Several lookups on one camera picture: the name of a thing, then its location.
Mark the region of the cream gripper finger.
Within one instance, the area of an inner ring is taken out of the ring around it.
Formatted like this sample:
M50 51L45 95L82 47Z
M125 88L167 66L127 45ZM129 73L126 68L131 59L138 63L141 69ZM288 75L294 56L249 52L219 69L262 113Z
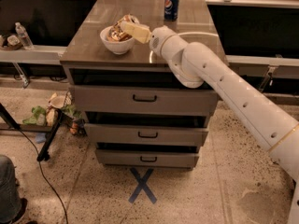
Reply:
M151 31L147 25L133 23L130 21L122 21L121 29L142 44L150 42Z

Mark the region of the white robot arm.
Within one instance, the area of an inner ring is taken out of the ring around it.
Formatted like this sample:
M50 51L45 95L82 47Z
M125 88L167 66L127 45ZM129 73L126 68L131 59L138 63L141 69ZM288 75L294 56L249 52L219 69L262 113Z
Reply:
M207 83L235 112L269 156L299 181L299 122L230 69L209 47L188 43L166 26L124 21L121 29L165 59L188 88Z

